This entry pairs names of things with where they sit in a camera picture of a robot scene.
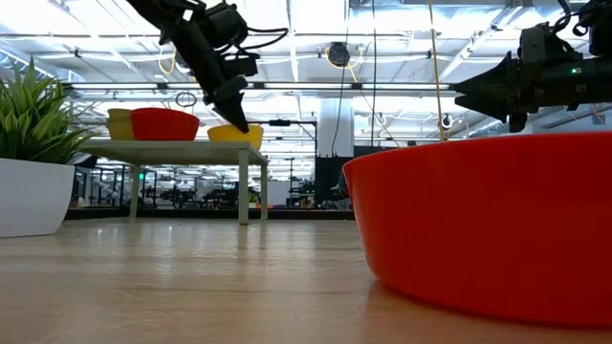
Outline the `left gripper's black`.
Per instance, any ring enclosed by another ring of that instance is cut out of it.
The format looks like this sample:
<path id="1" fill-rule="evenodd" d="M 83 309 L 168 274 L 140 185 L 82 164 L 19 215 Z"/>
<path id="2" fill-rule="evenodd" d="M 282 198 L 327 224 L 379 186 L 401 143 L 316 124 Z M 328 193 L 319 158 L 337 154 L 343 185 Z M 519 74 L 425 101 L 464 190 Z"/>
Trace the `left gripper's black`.
<path id="1" fill-rule="evenodd" d="M 162 24 L 162 37 L 168 38 L 206 93 L 206 103 L 242 133 L 250 131 L 242 108 L 242 91 L 247 80 L 236 76 L 227 81 L 211 48 L 196 24 L 182 20 Z"/>

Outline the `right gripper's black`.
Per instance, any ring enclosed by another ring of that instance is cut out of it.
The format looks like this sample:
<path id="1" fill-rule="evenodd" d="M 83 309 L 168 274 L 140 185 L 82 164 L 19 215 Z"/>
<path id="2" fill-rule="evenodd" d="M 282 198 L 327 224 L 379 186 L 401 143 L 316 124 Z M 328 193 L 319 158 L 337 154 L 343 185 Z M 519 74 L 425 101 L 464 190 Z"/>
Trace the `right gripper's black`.
<path id="1" fill-rule="evenodd" d="M 566 106 L 575 111 L 581 104 L 612 102 L 612 58 L 588 58 L 522 67 L 511 52 L 494 68 L 451 84 L 464 96 L 454 99 L 458 106 L 507 121 L 506 104 L 495 98 L 471 96 L 476 93 L 506 93 L 511 89 L 509 131 L 521 132 L 528 115 L 541 107 Z"/>

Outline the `yellow plastic bowl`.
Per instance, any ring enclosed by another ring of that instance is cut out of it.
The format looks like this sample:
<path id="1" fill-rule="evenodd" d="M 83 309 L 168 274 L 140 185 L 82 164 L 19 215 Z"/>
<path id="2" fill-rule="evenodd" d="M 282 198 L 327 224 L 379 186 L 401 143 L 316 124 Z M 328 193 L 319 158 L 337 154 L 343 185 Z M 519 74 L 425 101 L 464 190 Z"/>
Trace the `yellow plastic bowl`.
<path id="1" fill-rule="evenodd" d="M 260 125 L 249 125 L 249 131 L 244 133 L 233 125 L 220 125 L 211 127 L 207 131 L 210 141 L 219 142 L 246 142 L 259 150 L 262 145 L 264 128 Z"/>

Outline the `red plastic bowl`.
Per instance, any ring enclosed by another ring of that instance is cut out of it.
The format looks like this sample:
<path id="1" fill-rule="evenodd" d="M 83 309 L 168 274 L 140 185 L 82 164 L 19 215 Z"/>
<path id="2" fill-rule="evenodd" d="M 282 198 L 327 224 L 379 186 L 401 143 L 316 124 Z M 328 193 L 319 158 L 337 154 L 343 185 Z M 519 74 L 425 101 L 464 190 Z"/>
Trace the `red plastic bowl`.
<path id="1" fill-rule="evenodd" d="M 136 140 L 193 141 L 200 120 L 195 116 L 165 108 L 140 108 L 131 111 L 133 135 Z"/>
<path id="2" fill-rule="evenodd" d="M 392 149 L 343 168 L 386 286 L 486 316 L 612 327 L 612 132 Z"/>

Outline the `green perforated metal shelf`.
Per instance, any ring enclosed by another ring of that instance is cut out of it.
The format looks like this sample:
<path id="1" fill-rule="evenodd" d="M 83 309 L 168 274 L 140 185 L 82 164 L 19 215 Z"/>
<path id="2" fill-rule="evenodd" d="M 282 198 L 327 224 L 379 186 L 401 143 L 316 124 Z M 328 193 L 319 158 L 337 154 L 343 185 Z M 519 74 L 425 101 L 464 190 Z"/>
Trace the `green perforated metal shelf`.
<path id="1" fill-rule="evenodd" d="M 145 165 L 236 165 L 238 167 L 238 222 L 242 226 L 250 219 L 249 167 L 260 167 L 260 219 L 268 219 L 269 161 L 248 142 L 214 141 L 155 141 L 155 140 L 89 140 L 81 151 L 131 166 L 131 203 L 129 217 L 138 213 L 141 169 Z"/>

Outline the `artificial plant in white pot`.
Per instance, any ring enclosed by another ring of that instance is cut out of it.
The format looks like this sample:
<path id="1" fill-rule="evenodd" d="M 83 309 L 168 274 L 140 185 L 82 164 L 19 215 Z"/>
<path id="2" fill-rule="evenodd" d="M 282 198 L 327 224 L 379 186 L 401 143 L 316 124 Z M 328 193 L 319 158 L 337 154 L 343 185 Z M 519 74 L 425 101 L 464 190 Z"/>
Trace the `artificial plant in white pot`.
<path id="1" fill-rule="evenodd" d="M 0 239 L 53 235 L 71 201 L 71 160 L 93 134 L 72 129 L 60 80 L 34 62 L 0 79 Z"/>

